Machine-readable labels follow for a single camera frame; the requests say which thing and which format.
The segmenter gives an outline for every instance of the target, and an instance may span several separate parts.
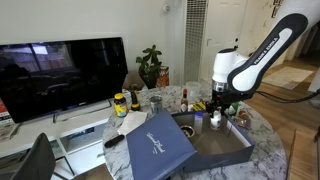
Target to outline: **tv stand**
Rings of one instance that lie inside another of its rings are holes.
[[[90,114],[90,113],[95,113],[95,112],[98,112],[98,111],[101,111],[103,109],[107,109],[107,108],[110,108],[112,107],[112,104],[110,102],[110,100],[106,100],[104,102],[99,102],[99,103],[96,103],[96,105],[94,105],[94,109],[93,108],[79,108],[77,110],[74,110],[74,109],[71,109],[69,111],[63,111],[61,112],[62,114],[60,114],[60,112],[58,113],[54,113],[53,114],[53,123],[58,123],[58,122],[61,122],[61,121],[67,121],[67,120],[70,120],[70,119],[76,119],[76,118],[79,118],[80,116],[83,116],[85,114]]]
[[[55,171],[59,174],[72,179],[74,177],[72,171],[78,175],[104,164],[102,137],[109,117],[114,114],[112,106],[112,102],[109,108],[106,106],[103,109],[97,104],[90,105],[82,110],[96,111],[58,123],[53,123],[52,116],[24,122],[11,140],[0,143],[0,159],[25,152],[32,147],[37,136],[44,132],[55,152],[57,159]],[[0,169],[0,173],[10,172],[18,167],[17,163]]]

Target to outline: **bottle cap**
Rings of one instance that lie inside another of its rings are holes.
[[[201,111],[197,111],[197,112],[195,113],[195,116],[196,116],[196,117],[202,117],[202,115],[203,115],[203,113],[202,113]]]
[[[123,94],[122,93],[117,93],[116,95],[114,95],[115,99],[122,99],[123,98]]]

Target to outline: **potted plant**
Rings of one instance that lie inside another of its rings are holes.
[[[142,51],[147,55],[144,57],[137,57],[136,63],[140,63],[139,74],[141,79],[147,85],[148,89],[156,87],[157,78],[159,77],[159,69],[161,61],[158,55],[162,55],[161,51],[156,50],[156,45]]]

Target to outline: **plant pot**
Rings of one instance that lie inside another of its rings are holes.
[[[157,78],[155,74],[142,74],[140,73],[140,77],[143,82],[146,84],[148,89],[152,89],[156,87]]]

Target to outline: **metal tin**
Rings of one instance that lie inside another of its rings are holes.
[[[191,144],[194,143],[195,139],[195,131],[191,126],[188,125],[182,125],[180,126],[181,131],[183,134],[188,138],[188,140],[191,142]]]
[[[162,110],[162,97],[160,95],[152,96],[150,99],[152,115],[158,114]]]

